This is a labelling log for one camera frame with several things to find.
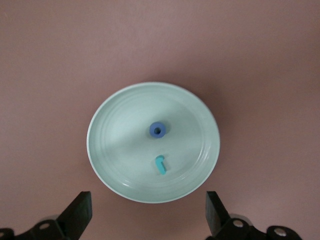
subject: metal bolt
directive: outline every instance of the metal bolt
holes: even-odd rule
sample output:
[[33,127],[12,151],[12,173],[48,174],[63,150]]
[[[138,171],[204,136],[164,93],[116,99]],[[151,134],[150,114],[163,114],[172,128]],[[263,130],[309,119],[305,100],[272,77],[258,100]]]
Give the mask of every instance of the metal bolt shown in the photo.
[[281,237],[287,236],[286,231],[283,230],[282,228],[279,228],[279,227],[277,227],[276,229],[274,229],[274,232],[275,232],[277,235],[281,236]]
[[40,230],[47,229],[49,226],[50,226],[49,223],[43,223],[43,224],[41,224],[41,225],[39,226],[39,229],[40,229]]
[[244,223],[240,220],[234,220],[233,225],[235,225],[238,228],[242,228],[244,226]]

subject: blue rubber washer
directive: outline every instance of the blue rubber washer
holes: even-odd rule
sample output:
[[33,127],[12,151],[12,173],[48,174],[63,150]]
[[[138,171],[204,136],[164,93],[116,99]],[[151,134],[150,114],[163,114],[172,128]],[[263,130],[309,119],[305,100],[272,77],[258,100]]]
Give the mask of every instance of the blue rubber washer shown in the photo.
[[149,133],[152,137],[160,139],[166,134],[166,126],[162,122],[154,122],[150,125]]

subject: white plate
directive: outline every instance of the white plate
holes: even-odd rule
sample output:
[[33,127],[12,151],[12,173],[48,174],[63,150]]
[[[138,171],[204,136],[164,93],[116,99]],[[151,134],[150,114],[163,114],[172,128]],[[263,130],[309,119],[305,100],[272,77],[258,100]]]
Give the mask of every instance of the white plate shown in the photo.
[[[166,126],[150,136],[154,122]],[[142,203],[165,203],[197,189],[213,171],[220,150],[217,123],[193,93],[147,82],[126,87],[95,112],[87,133],[90,163],[117,194]],[[155,163],[164,156],[166,173]]]

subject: pink surface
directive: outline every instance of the pink surface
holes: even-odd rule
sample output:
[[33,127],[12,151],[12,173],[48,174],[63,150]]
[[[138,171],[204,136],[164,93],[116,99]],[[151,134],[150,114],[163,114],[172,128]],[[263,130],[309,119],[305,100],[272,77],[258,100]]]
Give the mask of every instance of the pink surface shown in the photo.
[[[0,227],[16,233],[91,191],[84,239],[205,239],[205,192],[261,231],[319,239],[320,3],[1,1]],[[192,194],[127,200],[92,170],[86,134],[112,93],[177,84],[209,106],[218,163]]]

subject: small blue object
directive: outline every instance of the small blue object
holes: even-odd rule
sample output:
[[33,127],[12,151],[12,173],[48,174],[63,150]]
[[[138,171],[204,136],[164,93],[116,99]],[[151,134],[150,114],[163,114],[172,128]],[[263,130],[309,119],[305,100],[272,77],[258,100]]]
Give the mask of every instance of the small blue object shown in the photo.
[[165,157],[160,155],[160,156],[157,156],[155,158],[155,165],[156,167],[158,168],[159,172],[162,174],[162,175],[165,175],[167,170],[166,170],[166,167],[164,165],[164,159]]
[[149,133],[152,137],[160,139],[166,134],[166,126],[162,122],[154,122],[149,128]]

